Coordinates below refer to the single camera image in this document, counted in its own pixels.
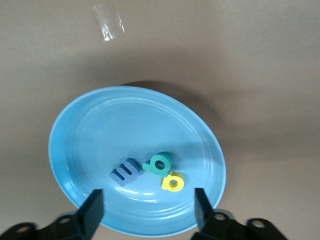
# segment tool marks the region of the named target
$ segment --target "teal letter b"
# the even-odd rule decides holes
[[[171,158],[164,153],[157,153],[154,155],[150,161],[145,162],[142,168],[148,172],[157,174],[163,178],[169,175],[170,169],[172,167]]]

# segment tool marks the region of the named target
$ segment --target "oval plate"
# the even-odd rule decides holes
[[[118,185],[110,172],[133,158],[141,166],[157,153],[184,177],[181,191],[162,189],[163,178],[141,170]],[[209,127],[179,101],[150,89],[113,86],[88,92],[58,116],[49,139],[53,174],[78,208],[103,189],[101,224],[140,237],[165,237],[197,225],[194,188],[204,188],[215,208],[226,183],[225,160]]]

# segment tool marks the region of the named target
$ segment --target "blue plate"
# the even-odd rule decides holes
[[[123,187],[109,175],[127,158],[142,165],[161,152],[171,157],[171,170],[183,175],[181,191],[163,190],[163,178],[144,170]],[[103,189],[101,224],[140,237],[192,229],[194,188],[204,188],[216,207],[226,183],[221,148],[201,118],[165,94],[133,86],[98,89],[71,102],[51,130],[49,158],[76,207],[93,189]]]

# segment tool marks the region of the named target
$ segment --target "clear plastic piece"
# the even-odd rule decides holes
[[[113,0],[95,5],[92,7],[92,10],[98,20],[105,42],[115,39],[125,33],[125,28]]]

